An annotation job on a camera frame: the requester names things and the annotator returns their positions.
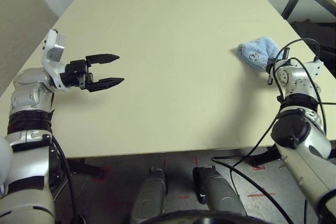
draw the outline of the black joint band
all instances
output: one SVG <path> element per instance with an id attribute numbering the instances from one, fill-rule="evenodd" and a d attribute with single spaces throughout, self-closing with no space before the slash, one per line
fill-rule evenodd
<path id="1" fill-rule="evenodd" d="M 19 111 L 9 116 L 7 134 L 25 130 L 51 131 L 51 118 L 53 112 L 41 110 Z"/>
<path id="2" fill-rule="evenodd" d="M 318 102 L 306 94 L 291 94 L 281 103 L 280 109 L 288 106 L 301 106 L 317 112 Z"/>

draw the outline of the silver robot arm segment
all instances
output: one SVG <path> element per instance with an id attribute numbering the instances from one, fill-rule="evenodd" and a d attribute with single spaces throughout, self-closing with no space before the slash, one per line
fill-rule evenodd
<path id="1" fill-rule="evenodd" d="M 60 180 L 60 159 L 53 144 L 51 105 L 54 92 L 76 86 L 90 92 L 108 89 L 123 78 L 93 81 L 89 67 L 109 63 L 118 56 L 86 56 L 86 60 L 60 61 L 64 37 L 50 30 L 43 47 L 43 68 L 20 72 L 13 81 L 7 136 L 12 163 L 0 188 L 0 223 L 54 223 L 50 187 Z"/>
<path id="2" fill-rule="evenodd" d="M 323 62 L 316 60 L 304 65 L 314 78 L 319 75 Z M 286 94 L 271 137 L 317 215 L 334 221 L 336 166 L 326 160 L 331 144 L 317 113 L 317 95 L 305 70 L 295 60 L 281 60 L 274 67 L 278 69 L 276 78 Z M 320 87 L 316 83 L 315 86 L 320 92 Z"/>

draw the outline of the gray floor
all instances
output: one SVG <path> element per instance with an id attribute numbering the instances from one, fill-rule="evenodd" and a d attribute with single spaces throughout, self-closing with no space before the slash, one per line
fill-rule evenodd
<path id="1" fill-rule="evenodd" d="M 241 155 L 247 151 L 193 151 L 87 158 L 88 164 L 106 166 L 110 173 L 105 181 L 73 175 L 79 212 L 86 216 L 88 223 L 122 223 L 130 213 L 141 182 L 151 166 L 163 168 L 168 176 L 169 193 L 165 199 L 165 212 L 207 209 L 196 199 L 193 168 L 214 165 L 212 156 Z M 227 161 L 234 164 L 237 159 Z M 216 168 L 229 181 L 229 170 L 219 165 Z M 294 223 L 303 222 L 304 197 L 282 161 L 268 163 L 262 169 L 255 169 L 246 163 L 240 164 L 238 168 L 271 193 Z M 234 181 L 250 216 L 272 223 L 286 223 L 278 210 L 265 196 L 260 196 L 257 189 L 238 175 L 234 175 Z M 64 187 L 55 203 L 57 220 L 70 223 L 72 212 L 68 186 Z M 317 222 L 316 215 L 309 207 L 307 223 Z"/>

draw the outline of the blue cloth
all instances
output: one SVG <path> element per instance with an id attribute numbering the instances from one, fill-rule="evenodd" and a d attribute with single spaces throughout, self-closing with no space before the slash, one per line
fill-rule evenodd
<path id="1" fill-rule="evenodd" d="M 237 52 L 250 66 L 260 71 L 265 71 L 268 59 L 274 59 L 279 49 L 271 38 L 261 37 L 239 44 Z"/>

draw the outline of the red tape mark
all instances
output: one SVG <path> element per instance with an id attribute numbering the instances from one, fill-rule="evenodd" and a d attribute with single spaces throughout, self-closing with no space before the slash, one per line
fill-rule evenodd
<path id="1" fill-rule="evenodd" d="M 265 196 L 265 194 L 250 194 L 247 195 L 247 197 L 262 197 Z"/>
<path id="2" fill-rule="evenodd" d="M 104 178 L 95 178 L 95 182 L 105 182 L 109 178 L 109 175 L 110 175 L 110 166 L 103 166 L 101 168 L 105 170 Z"/>
<path id="3" fill-rule="evenodd" d="M 178 199 L 190 199 L 189 196 L 178 196 Z"/>
<path id="4" fill-rule="evenodd" d="M 266 166 L 263 165 L 263 166 L 254 166 L 252 167 L 253 170 L 266 170 Z"/>

